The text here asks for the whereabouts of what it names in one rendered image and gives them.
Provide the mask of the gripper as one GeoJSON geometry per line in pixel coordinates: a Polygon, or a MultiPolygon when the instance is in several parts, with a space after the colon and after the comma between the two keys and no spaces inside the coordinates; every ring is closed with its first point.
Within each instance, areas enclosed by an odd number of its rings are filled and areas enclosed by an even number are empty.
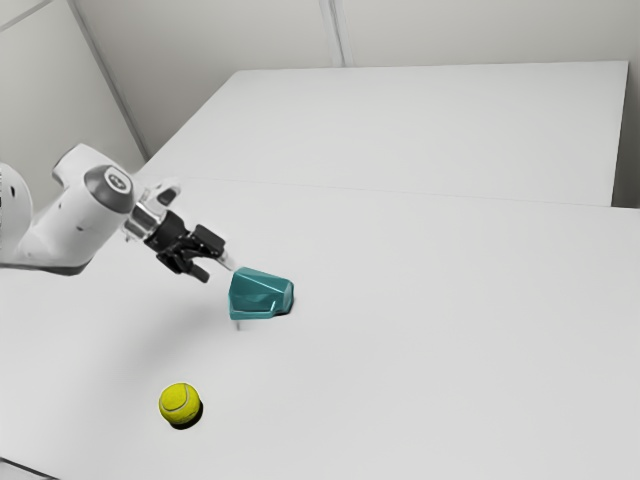
{"type": "Polygon", "coordinates": [[[193,260],[214,259],[230,272],[239,268],[238,262],[225,252],[225,240],[203,225],[188,230],[183,219],[168,211],[157,229],[144,241],[156,253],[156,259],[175,274],[191,276],[207,283],[210,274],[193,260]]]}

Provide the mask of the teal faceted mug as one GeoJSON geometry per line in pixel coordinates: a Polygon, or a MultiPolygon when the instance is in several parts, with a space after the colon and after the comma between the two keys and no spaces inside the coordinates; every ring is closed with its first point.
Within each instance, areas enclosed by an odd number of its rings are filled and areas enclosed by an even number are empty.
{"type": "Polygon", "coordinates": [[[294,304],[294,283],[286,278],[242,267],[233,273],[228,291],[232,320],[262,320],[287,315],[294,304]]]}

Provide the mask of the yellow tennis ball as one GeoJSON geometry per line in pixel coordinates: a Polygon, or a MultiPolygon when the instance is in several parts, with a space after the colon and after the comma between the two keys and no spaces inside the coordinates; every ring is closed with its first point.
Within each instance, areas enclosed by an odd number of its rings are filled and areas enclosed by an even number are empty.
{"type": "Polygon", "coordinates": [[[184,427],[197,422],[203,409],[199,393],[188,383],[166,387],[160,394],[158,408],[172,427],[184,427]]]}

